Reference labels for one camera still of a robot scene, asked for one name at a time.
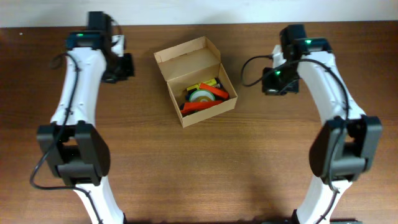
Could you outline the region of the small yellow tape roll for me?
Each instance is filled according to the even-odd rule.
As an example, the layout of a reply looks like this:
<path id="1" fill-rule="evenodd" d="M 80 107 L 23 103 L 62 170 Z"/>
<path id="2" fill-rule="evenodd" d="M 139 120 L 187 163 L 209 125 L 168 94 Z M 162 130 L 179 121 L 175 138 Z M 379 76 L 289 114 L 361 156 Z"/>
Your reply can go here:
<path id="1" fill-rule="evenodd" d="M 210 101 L 213 101 L 213 99 L 208 96 L 200 96 L 197 98 L 197 102 L 210 102 Z"/>

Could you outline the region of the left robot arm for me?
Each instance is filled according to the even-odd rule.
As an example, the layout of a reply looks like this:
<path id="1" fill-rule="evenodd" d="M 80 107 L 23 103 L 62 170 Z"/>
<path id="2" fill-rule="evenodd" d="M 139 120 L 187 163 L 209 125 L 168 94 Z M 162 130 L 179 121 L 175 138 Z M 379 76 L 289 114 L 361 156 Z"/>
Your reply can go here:
<path id="1" fill-rule="evenodd" d="M 86 28 L 71 32 L 65 51 L 53 58 L 53 68 L 66 61 L 65 81 L 50 123 L 38 127 L 43 156 L 29 178 L 35 189 L 74 191 L 92 223 L 127 222 L 109 184 L 110 150 L 95 126 L 100 84 L 134 76 L 125 37 L 113 34 L 114 25 L 105 12 L 90 11 Z"/>

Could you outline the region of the green tape roll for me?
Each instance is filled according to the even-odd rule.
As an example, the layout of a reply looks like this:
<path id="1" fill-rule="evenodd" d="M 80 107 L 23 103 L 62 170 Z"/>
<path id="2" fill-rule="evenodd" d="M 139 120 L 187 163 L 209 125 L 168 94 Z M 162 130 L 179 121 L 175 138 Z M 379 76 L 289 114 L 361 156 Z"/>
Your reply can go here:
<path id="1" fill-rule="evenodd" d="M 212 98 L 213 101 L 215 101 L 215 96 L 210 91 L 207 91 L 207 90 L 196 90 L 190 95 L 189 102 L 197 103 L 197 98 L 200 97 L 200 96 L 208 96 L 208 97 Z"/>

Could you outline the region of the orange utility knife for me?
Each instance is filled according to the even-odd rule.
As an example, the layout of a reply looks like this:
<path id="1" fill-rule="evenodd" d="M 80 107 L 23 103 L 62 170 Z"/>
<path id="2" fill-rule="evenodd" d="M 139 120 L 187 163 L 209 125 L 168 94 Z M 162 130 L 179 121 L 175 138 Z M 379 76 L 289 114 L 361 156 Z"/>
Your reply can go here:
<path id="1" fill-rule="evenodd" d="M 180 112 L 182 115 L 187 115 L 190 113 L 193 113 L 194 111 L 201 111 L 208 109 L 212 106 L 216 106 L 221 104 L 223 101 L 222 100 L 216 100 L 216 101 L 205 101 L 205 102 L 188 102 L 184 103 L 180 107 Z"/>

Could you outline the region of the brown cardboard box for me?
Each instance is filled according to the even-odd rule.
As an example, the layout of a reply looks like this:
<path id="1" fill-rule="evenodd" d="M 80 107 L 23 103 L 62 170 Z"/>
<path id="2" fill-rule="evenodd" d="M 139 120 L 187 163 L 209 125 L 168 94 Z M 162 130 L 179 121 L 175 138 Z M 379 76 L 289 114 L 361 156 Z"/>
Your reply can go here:
<path id="1" fill-rule="evenodd" d="M 200 121 L 233 110 L 238 95 L 221 63 L 221 54 L 205 36 L 154 53 L 155 60 L 166 82 L 170 98 L 181 125 L 186 128 Z M 229 98 L 219 105 L 182 115 L 180 107 L 189 102 L 190 95 L 201 90 L 200 84 L 219 88 L 229 93 Z"/>

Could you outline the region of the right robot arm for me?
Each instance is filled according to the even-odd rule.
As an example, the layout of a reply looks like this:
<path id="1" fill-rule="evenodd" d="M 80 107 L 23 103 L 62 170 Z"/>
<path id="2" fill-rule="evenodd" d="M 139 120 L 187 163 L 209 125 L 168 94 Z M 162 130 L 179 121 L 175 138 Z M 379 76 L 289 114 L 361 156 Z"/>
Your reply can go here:
<path id="1" fill-rule="evenodd" d="M 312 180 L 291 223 L 329 223 L 339 199 L 367 172 L 382 133 L 377 116 L 367 116 L 350 95 L 325 38 L 309 38 L 301 24 L 282 29 L 280 44 L 263 71 L 262 90 L 285 95 L 303 80 L 316 104 L 322 128 L 309 151 Z"/>

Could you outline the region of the orange black stapler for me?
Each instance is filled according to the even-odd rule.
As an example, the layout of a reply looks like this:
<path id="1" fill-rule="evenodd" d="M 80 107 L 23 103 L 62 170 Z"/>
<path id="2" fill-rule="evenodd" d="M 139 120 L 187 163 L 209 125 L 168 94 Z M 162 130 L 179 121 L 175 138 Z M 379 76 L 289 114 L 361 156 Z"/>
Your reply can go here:
<path id="1" fill-rule="evenodd" d="M 215 88 L 213 86 L 209 86 L 205 83 L 200 84 L 200 89 L 210 91 L 215 96 L 222 98 L 224 100 L 227 100 L 229 98 L 229 93 L 227 91 L 221 90 L 219 88 Z"/>

